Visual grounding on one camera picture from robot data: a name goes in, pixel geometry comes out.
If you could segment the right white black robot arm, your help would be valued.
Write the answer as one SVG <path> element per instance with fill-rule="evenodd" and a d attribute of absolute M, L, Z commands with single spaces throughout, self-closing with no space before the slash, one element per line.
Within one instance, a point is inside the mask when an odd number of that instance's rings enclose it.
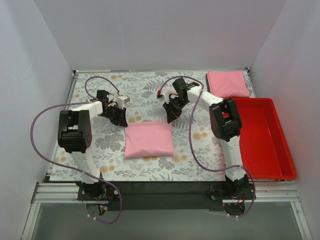
<path fill-rule="evenodd" d="M 237 105 L 233 98 L 224 99 L 206 91 L 201 81 L 191 78 L 191 82 L 187 83 L 186 79 L 186 76 L 171 77 L 175 93 L 162 93 L 160 89 L 157 91 L 157 98 L 164 99 L 163 107 L 167 122 L 177 120 L 188 103 L 206 110 L 210 117 L 211 131 L 220 142 L 225 162 L 225 167 L 222 169 L 225 172 L 225 182 L 221 184 L 216 194 L 242 196 L 250 184 L 249 173 L 243 166 L 240 150 L 243 124 Z"/>

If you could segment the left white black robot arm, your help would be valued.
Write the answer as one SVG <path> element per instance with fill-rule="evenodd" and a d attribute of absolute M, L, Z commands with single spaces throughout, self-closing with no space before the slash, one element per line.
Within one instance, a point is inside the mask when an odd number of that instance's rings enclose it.
<path fill-rule="evenodd" d="M 120 95 L 109 100 L 109 95 L 106 90 L 98 90 L 97 100 L 73 110 L 62 110 L 59 114 L 58 145 L 69 153 L 76 167 L 82 171 L 81 183 L 78 186 L 94 199 L 104 198 L 107 191 L 90 150 L 93 142 L 91 120 L 104 117 L 115 126 L 128 126 L 125 104 L 130 102 L 130 98 Z"/>

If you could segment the folded pink t shirt stack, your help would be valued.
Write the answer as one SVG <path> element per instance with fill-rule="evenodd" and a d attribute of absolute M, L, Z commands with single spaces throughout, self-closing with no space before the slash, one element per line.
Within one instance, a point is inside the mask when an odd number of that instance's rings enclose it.
<path fill-rule="evenodd" d="M 220 98 L 249 98 L 243 71 L 208 71 L 206 74 L 209 91 Z"/>

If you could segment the floral patterned table mat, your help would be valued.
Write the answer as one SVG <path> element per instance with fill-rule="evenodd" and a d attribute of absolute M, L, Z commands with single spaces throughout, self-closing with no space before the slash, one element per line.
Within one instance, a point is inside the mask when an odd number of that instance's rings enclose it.
<path fill-rule="evenodd" d="M 166 120 L 158 89 L 174 92 L 163 82 L 175 72 L 81 73 L 70 94 L 70 102 L 86 101 L 97 90 L 120 92 L 130 97 L 126 105 L 129 124 Z M 189 103 L 172 123 L 174 155 L 125 159 L 125 132 L 103 117 L 91 122 L 91 153 L 106 181 L 223 181 L 225 166 L 219 141 L 211 131 L 209 113 Z"/>

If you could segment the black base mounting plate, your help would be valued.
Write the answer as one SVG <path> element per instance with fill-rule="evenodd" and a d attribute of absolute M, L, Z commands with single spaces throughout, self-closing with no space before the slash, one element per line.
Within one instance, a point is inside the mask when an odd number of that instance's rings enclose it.
<path fill-rule="evenodd" d="M 77 200 L 118 210 L 209 210 L 222 212 L 223 202 L 238 205 L 252 200 L 254 188 L 249 183 L 242 196 L 219 196 L 216 191 L 225 181 L 113 181 L 105 184 L 106 195 L 94 199 L 78 186 Z"/>

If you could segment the red plastic bin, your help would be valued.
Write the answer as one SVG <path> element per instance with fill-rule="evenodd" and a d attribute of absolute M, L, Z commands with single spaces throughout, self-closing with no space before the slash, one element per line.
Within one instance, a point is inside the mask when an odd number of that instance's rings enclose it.
<path fill-rule="evenodd" d="M 295 165 L 270 98 L 234 97 L 242 122 L 239 148 L 242 164 L 254 179 L 294 180 Z"/>

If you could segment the aluminium frame rail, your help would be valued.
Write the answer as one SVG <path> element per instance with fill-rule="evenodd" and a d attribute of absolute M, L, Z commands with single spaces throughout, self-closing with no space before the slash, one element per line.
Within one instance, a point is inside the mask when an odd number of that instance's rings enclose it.
<path fill-rule="evenodd" d="M 98 202 L 74 183 L 39 183 L 24 240 L 310 240 L 296 186 L 258 182 L 256 200 L 246 197 L 247 215 L 234 218 L 232 200 L 209 197 L 209 182 L 124 182 L 123 212 L 110 204 L 102 221 Z"/>

